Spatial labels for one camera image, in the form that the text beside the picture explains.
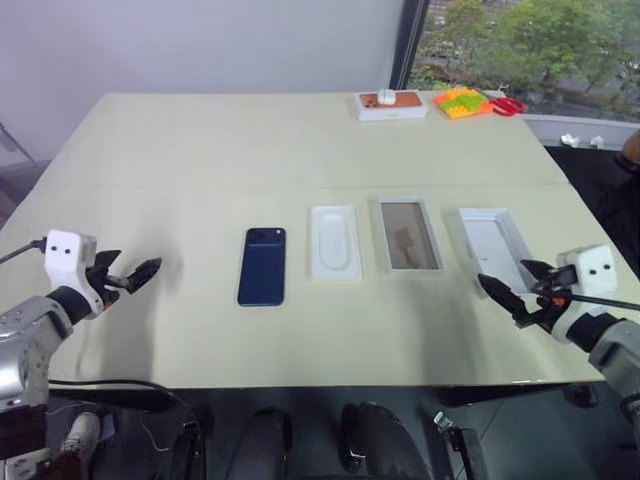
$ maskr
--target red scissors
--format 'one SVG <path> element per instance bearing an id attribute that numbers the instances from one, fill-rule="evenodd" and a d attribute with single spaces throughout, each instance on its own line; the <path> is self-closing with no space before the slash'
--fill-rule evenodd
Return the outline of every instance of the red scissors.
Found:
<path id="1" fill-rule="evenodd" d="M 477 88 L 474 88 L 476 92 L 487 97 L 489 103 L 493 105 L 493 111 L 503 117 L 513 117 L 518 113 L 524 113 L 527 110 L 527 105 L 520 100 L 512 97 L 494 97 Z"/>

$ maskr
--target white earbuds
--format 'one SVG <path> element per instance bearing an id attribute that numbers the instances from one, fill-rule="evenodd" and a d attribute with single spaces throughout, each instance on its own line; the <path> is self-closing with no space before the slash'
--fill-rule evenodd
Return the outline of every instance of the white earbuds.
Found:
<path id="1" fill-rule="evenodd" d="M 378 103 L 380 105 L 393 105 L 396 103 L 396 92 L 389 88 L 378 90 Z"/>

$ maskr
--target window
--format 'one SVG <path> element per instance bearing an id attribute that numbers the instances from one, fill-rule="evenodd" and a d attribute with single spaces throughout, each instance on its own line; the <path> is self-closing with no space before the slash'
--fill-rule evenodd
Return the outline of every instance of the window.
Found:
<path id="1" fill-rule="evenodd" d="M 424 15 L 408 88 L 501 88 L 528 113 L 640 120 L 639 0 L 431 0 Z"/>

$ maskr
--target blue smartphone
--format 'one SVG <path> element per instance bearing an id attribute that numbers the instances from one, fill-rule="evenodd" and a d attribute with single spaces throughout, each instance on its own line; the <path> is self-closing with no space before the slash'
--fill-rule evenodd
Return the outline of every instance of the blue smartphone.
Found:
<path id="1" fill-rule="evenodd" d="M 284 228 L 251 228 L 244 240 L 238 303 L 243 307 L 280 305 L 284 301 Z"/>

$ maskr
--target white table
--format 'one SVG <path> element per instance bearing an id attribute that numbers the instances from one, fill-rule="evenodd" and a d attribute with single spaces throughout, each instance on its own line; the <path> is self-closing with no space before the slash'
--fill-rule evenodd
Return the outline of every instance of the white table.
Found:
<path id="1" fill-rule="evenodd" d="M 526 125 L 495 115 L 453 122 L 433 111 L 424 121 L 362 125 L 346 116 L 347 98 L 103 99 L 0 231 L 0 251 L 55 227 L 121 248 L 117 273 L 157 255 L 164 263 L 145 289 L 79 324 L 51 375 L 168 387 L 601 378 L 576 347 L 539 328 L 517 329 L 480 298 L 453 228 L 456 208 L 508 207 L 532 254 L 550 263 L 563 250 L 608 242 Z M 371 205 L 390 195 L 425 199 L 443 274 L 385 272 Z M 363 281 L 309 277 L 308 209 L 326 204 L 357 209 Z M 281 307 L 236 303 L 252 226 L 287 230 Z M 640 297 L 615 256 L 618 297 Z M 1 267 L 1 309 L 48 291 L 42 261 L 32 253 Z"/>

